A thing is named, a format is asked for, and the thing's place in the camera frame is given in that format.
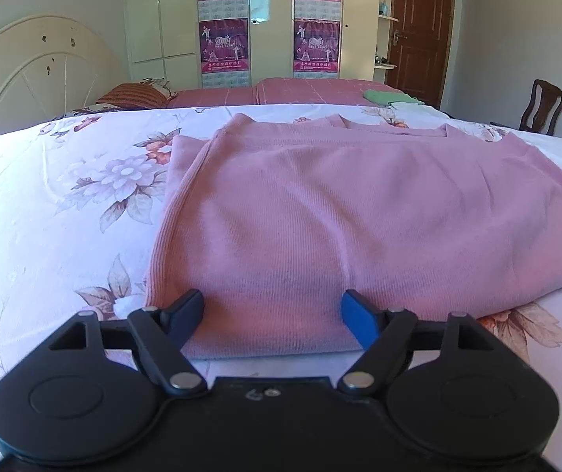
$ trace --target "white bedsheet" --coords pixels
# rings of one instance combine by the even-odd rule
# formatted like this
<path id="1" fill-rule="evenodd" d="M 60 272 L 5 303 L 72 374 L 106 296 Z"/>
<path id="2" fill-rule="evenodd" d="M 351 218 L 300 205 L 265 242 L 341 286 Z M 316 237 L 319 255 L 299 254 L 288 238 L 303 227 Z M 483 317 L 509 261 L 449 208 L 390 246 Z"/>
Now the white bedsheet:
<path id="1" fill-rule="evenodd" d="M 109 113 L 0 136 L 0 376 L 79 310 L 102 318 L 141 306 L 175 133 L 209 138 L 236 113 L 293 122 L 340 114 L 355 122 L 433 128 L 449 122 L 484 140 L 501 130 L 430 107 L 266 105 Z M 562 139 L 515 132 L 562 168 Z M 484 323 L 556 389 L 562 406 L 562 290 Z M 330 376 L 357 353 L 198 361 L 207 379 Z M 417 354 L 415 362 L 434 357 Z M 562 413 L 546 449 L 562 470 Z"/>

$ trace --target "wooden chair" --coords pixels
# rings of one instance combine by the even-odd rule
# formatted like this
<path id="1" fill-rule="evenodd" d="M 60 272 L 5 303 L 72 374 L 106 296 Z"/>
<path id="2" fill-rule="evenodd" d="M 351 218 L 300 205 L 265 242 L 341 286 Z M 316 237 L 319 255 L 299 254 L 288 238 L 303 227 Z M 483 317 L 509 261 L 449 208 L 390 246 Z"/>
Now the wooden chair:
<path id="1" fill-rule="evenodd" d="M 541 100 L 539 102 L 539 107 L 534 114 L 532 119 L 532 126 L 527 125 L 527 121 L 532 116 L 532 112 L 534 111 L 534 106 L 536 105 L 536 92 L 537 89 L 541 87 Z M 558 116 L 560 112 L 562 112 L 562 90 L 555 85 L 549 83 L 549 81 L 545 80 L 535 80 L 534 85 L 532 86 L 532 97 L 530 98 L 530 104 L 527 106 L 523 117 L 521 118 L 521 124 L 519 125 L 519 131 L 529 131 L 531 133 L 540 133 L 543 131 L 545 127 L 545 123 L 547 122 L 547 118 L 549 117 L 550 112 L 557 104 L 558 100 L 560 99 L 560 103 L 552 115 L 552 118 L 549 122 L 549 127 L 547 128 L 547 134 L 553 136 L 556 131 L 556 122 L 558 121 Z M 497 122 L 491 122 L 493 125 L 503 125 L 498 124 Z"/>

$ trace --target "pink blanket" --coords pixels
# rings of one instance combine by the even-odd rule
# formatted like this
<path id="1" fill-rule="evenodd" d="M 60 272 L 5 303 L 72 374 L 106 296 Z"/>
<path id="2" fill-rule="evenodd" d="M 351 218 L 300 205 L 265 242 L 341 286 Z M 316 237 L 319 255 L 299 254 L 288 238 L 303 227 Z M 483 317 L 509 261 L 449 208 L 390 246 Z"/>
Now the pink blanket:
<path id="1" fill-rule="evenodd" d="M 345 289 L 443 320 L 562 287 L 562 171 L 537 149 L 448 125 L 346 124 L 238 115 L 206 143 L 175 138 L 189 154 L 169 165 L 168 183 L 182 183 L 147 303 L 202 290 L 189 356 L 357 349 L 340 317 Z"/>
<path id="2" fill-rule="evenodd" d="M 401 92 L 377 81 L 302 78 L 266 78 L 254 88 L 256 104 L 344 104 L 377 106 L 364 99 L 368 89 Z"/>
<path id="3" fill-rule="evenodd" d="M 191 108 L 214 106 L 243 106 L 256 104 L 252 87 L 194 88 L 182 90 L 170 99 L 167 108 Z"/>

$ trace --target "white headboard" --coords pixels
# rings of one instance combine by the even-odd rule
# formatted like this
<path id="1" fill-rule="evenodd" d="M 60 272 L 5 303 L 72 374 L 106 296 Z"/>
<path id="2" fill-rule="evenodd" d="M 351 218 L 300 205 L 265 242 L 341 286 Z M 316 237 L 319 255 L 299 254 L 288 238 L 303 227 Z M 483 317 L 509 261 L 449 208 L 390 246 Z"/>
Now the white headboard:
<path id="1" fill-rule="evenodd" d="M 16 21 L 0 30 L 0 135 L 93 104 L 127 78 L 82 23 L 56 15 Z"/>

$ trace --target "brown door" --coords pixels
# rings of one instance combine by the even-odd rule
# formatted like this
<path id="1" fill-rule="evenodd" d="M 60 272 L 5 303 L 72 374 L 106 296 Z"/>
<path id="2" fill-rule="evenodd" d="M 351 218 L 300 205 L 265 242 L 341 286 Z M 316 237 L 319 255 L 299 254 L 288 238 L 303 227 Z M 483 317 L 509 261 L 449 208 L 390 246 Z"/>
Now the brown door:
<path id="1" fill-rule="evenodd" d="M 438 108 L 447 69 L 453 0 L 392 0 L 387 84 Z"/>

